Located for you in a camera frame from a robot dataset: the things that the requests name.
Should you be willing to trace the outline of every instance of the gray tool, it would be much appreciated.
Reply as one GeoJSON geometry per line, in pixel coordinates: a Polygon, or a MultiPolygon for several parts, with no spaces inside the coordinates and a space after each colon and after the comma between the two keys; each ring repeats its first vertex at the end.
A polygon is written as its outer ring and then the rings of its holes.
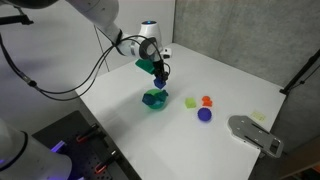
{"type": "Polygon", "coordinates": [[[248,116],[232,116],[228,124],[232,134],[242,139],[244,143],[249,142],[271,157],[281,156],[283,142],[248,116]]]}

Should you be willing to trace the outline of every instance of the small toy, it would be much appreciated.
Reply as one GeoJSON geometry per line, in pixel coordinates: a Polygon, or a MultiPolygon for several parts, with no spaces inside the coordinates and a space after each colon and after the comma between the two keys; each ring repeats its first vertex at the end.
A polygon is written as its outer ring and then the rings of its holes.
{"type": "Polygon", "coordinates": [[[151,89],[143,95],[142,102],[151,109],[160,109],[164,106],[168,96],[166,90],[151,89]]]}
{"type": "Polygon", "coordinates": [[[209,96],[203,96],[202,101],[211,101],[209,96]]]}
{"type": "Polygon", "coordinates": [[[154,66],[151,61],[139,59],[135,64],[147,73],[154,74],[154,66]]]}
{"type": "Polygon", "coordinates": [[[212,101],[209,96],[203,96],[202,97],[202,106],[206,107],[212,107],[212,101]]]}
{"type": "Polygon", "coordinates": [[[166,82],[161,81],[158,78],[156,78],[153,82],[154,82],[154,85],[159,89],[162,89],[166,85],[166,82]]]}
{"type": "Polygon", "coordinates": [[[201,108],[198,111],[198,117],[201,121],[208,122],[212,118],[212,113],[208,108],[201,108]]]}
{"type": "Polygon", "coordinates": [[[212,101],[203,101],[202,106],[212,107],[212,101]]]}
{"type": "Polygon", "coordinates": [[[195,108],[197,106],[196,101],[194,100],[194,98],[186,98],[185,100],[185,105],[187,106],[187,108],[195,108]]]}
{"type": "Polygon", "coordinates": [[[262,114],[259,111],[253,111],[251,114],[251,117],[253,117],[255,120],[264,121],[266,119],[266,115],[262,114]]]}
{"type": "Polygon", "coordinates": [[[157,101],[157,99],[151,94],[144,94],[143,95],[142,102],[148,106],[155,104],[156,101],[157,101]]]}

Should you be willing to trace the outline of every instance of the gray wall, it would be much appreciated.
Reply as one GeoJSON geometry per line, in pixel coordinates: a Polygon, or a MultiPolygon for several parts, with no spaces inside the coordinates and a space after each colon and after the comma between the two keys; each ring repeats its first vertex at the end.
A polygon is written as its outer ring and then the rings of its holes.
{"type": "MultiPolygon", "coordinates": [[[[177,0],[174,42],[285,86],[320,48],[320,1],[177,0]]],[[[320,72],[292,91],[273,133],[286,151],[320,135],[320,72]]]]}

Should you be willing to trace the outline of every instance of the black stand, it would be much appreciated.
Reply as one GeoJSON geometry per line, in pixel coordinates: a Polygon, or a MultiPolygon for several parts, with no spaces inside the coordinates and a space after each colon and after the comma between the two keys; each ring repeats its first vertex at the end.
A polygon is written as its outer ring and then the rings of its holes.
{"type": "Polygon", "coordinates": [[[288,85],[281,89],[280,92],[282,94],[288,95],[290,93],[290,89],[294,86],[297,81],[311,68],[311,66],[319,59],[320,57],[320,49],[316,52],[315,55],[310,57],[308,62],[302,67],[302,69],[293,77],[293,79],[288,83],[288,85]]]}
{"type": "Polygon", "coordinates": [[[9,17],[0,17],[0,25],[5,24],[14,24],[14,23],[21,23],[23,25],[30,25],[33,24],[33,21],[31,21],[27,15],[25,15],[22,10],[18,7],[15,7],[18,9],[20,15],[17,16],[9,16],[9,17]]]}

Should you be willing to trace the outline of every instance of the tabletop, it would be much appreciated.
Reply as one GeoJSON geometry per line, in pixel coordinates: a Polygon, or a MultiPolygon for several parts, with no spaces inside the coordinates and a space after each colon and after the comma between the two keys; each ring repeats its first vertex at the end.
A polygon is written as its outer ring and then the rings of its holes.
{"type": "Polygon", "coordinates": [[[142,103],[154,77],[133,62],[98,77],[81,99],[142,179],[248,179],[260,151],[234,138],[228,119],[259,112],[264,120],[256,122],[270,130],[285,99],[281,87],[178,44],[168,48],[164,109],[142,103]],[[207,123],[197,117],[204,95],[214,102],[207,123]],[[188,97],[196,108],[185,107],[188,97]]]}

